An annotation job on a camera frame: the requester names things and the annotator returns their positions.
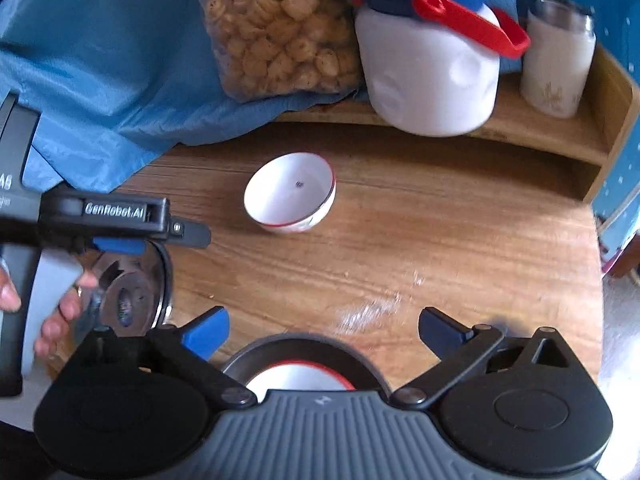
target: ridged grip surface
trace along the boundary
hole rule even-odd
[[[375,392],[271,392],[226,412],[206,442],[148,480],[508,480],[466,460],[431,419]],[[603,480],[594,470],[565,476]],[[76,480],[56,473],[51,480]]]

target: screw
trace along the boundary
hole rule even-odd
[[[406,386],[396,391],[394,398],[405,406],[415,406],[427,400],[427,395],[420,388]]]
[[[232,406],[244,406],[255,399],[255,394],[246,388],[233,386],[222,392],[222,400]]]

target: white jar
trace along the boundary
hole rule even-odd
[[[568,0],[536,0],[527,33],[531,46],[524,56],[520,94],[547,115],[573,117],[596,45],[593,18]]]
[[[489,7],[478,14],[498,25]],[[366,6],[355,28],[369,99],[386,122],[412,134],[449,137],[475,130],[491,115],[496,52],[449,27]]]

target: plastic bag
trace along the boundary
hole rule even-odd
[[[362,82],[345,0],[200,0],[226,94],[240,102]]]

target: human hand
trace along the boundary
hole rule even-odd
[[[94,287],[98,285],[96,277],[90,272],[84,272],[76,281],[77,286]],[[9,276],[0,266],[0,310],[16,312],[22,301],[15,290]],[[33,345],[33,351],[38,357],[46,357],[56,351],[57,343],[69,332],[69,322],[82,314],[82,303],[78,292],[70,288],[60,300],[58,308],[47,317],[42,324],[40,337]]]

